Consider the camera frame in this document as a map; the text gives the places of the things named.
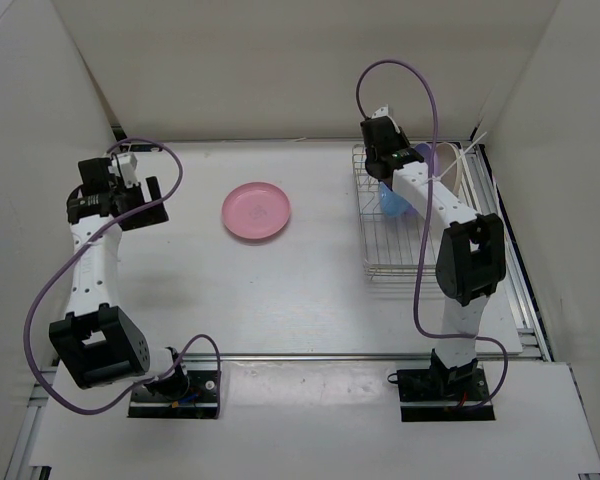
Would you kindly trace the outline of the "blue plate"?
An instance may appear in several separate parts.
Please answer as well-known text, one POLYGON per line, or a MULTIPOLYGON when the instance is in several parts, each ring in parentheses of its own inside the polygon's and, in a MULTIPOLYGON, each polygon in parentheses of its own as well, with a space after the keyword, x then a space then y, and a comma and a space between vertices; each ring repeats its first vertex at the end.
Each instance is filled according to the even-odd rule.
POLYGON ((379 183, 378 191, 381 211, 387 217, 396 218, 406 214, 411 209, 411 204, 392 191, 385 183, 379 183))

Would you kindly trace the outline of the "purple plate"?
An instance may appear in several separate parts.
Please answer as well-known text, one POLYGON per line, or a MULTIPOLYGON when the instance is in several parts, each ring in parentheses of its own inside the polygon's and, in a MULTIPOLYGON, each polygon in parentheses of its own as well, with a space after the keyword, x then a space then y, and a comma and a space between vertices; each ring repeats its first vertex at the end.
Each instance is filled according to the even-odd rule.
POLYGON ((439 158, 437 152, 431 154, 431 145, 428 143, 418 143, 413 149, 423 158, 423 161, 415 161, 405 166, 409 187, 403 198, 411 205, 414 212, 425 218, 428 198, 427 180, 438 178, 439 158))

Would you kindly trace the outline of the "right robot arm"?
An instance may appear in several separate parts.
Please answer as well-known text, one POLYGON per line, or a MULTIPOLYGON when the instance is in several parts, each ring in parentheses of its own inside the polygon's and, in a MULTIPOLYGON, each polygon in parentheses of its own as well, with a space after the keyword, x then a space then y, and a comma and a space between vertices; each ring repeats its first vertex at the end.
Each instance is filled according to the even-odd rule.
POLYGON ((432 350, 428 382, 450 400, 464 391, 477 370, 476 341, 490 297, 506 275, 504 225, 462 203, 434 176, 435 162, 413 148, 384 114, 361 122, 367 173, 406 200, 440 237, 435 277, 445 295, 442 327, 432 350))

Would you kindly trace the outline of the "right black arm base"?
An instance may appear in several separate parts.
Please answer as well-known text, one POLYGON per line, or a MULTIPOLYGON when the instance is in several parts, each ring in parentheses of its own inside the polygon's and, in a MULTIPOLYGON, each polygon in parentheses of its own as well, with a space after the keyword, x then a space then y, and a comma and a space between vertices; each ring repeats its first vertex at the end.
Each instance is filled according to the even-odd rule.
POLYGON ((470 380, 450 393, 442 393, 434 385, 428 369, 401 369, 387 376, 398 388, 401 421, 485 422, 495 421, 491 402, 478 407, 490 394, 484 370, 478 368, 470 380))

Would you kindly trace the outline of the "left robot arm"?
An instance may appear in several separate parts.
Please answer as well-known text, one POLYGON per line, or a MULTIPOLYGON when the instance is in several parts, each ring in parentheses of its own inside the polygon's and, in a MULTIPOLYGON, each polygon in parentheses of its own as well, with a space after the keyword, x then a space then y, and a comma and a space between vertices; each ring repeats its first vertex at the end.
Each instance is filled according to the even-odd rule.
POLYGON ((135 377, 154 378, 147 390, 168 400, 186 395, 190 377, 175 365, 176 349, 150 348, 120 305, 117 269, 122 234, 164 223, 157 178, 140 182, 132 153, 78 164, 82 183, 67 201, 67 216, 80 253, 63 319, 49 326, 50 341, 82 389, 135 377))

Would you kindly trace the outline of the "pink plate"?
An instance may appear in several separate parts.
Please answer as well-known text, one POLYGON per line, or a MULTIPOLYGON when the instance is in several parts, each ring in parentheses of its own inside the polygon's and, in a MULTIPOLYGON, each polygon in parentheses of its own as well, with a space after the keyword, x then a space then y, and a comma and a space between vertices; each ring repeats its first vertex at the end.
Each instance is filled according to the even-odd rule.
POLYGON ((224 199, 221 221, 237 240, 266 243, 281 234, 291 219, 291 202, 278 186, 249 182, 234 188, 224 199))

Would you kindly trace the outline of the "beige plate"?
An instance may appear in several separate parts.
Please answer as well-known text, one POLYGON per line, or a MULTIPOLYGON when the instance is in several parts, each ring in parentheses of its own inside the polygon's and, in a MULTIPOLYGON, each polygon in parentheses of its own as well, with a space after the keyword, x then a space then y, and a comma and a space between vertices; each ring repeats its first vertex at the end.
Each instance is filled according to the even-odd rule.
POLYGON ((460 149, 453 143, 443 142, 436 146, 441 183, 455 195, 459 194, 463 176, 460 149))

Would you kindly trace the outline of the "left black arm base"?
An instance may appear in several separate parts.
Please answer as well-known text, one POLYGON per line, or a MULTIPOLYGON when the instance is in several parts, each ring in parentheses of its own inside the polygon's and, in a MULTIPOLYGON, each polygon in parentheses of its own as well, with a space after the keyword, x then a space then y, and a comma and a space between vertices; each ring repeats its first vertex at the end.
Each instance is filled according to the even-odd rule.
POLYGON ((127 417, 132 419, 216 420, 220 416, 216 370, 187 372, 189 387, 177 399, 150 393, 146 388, 132 391, 127 417))

